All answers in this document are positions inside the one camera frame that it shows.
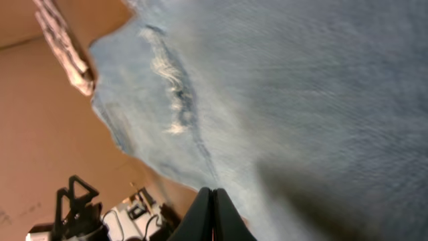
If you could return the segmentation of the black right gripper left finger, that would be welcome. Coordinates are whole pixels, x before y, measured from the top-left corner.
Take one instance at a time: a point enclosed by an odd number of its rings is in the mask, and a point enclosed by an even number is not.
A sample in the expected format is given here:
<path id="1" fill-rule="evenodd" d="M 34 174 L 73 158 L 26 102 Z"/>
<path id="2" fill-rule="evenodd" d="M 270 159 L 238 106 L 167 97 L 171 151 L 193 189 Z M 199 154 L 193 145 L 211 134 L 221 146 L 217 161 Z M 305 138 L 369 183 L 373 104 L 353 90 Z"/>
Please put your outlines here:
<path id="1" fill-rule="evenodd" d="M 168 241 L 212 241 L 212 229 L 211 190 L 203 187 Z"/>

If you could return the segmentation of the blue denim jeans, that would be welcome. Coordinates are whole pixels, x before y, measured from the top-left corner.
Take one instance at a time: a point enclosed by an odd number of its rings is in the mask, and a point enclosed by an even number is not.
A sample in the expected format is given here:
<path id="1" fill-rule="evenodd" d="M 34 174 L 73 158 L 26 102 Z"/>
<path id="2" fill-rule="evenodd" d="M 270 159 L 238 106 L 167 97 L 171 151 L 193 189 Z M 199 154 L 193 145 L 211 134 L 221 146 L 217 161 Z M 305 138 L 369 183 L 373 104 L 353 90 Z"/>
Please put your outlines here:
<path id="1" fill-rule="evenodd" d="M 92 99 L 160 175 L 258 240 L 427 239 L 427 2 L 131 1 Z"/>

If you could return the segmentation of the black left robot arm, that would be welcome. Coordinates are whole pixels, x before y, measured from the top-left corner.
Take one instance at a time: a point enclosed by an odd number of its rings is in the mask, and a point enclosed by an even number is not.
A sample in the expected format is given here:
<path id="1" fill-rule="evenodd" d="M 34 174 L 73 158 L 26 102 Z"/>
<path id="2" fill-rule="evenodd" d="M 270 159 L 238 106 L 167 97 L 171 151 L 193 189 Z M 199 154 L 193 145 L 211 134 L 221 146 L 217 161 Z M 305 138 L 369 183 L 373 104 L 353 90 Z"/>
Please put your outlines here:
<path id="1" fill-rule="evenodd" d="M 146 190 L 137 189 L 117 206 L 103 212 L 94 203 L 98 190 L 77 175 L 56 193 L 56 213 L 50 240 L 167 240 L 181 218 Z"/>

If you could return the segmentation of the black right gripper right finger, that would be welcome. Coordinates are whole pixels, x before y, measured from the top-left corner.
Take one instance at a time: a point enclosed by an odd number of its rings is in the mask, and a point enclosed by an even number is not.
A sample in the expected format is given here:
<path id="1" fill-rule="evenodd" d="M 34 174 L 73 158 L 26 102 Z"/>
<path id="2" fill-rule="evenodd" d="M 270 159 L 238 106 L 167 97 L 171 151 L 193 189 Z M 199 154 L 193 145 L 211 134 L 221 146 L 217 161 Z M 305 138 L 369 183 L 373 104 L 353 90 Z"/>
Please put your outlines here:
<path id="1" fill-rule="evenodd" d="M 216 241 L 256 241 L 224 189 L 213 191 L 213 239 Z"/>

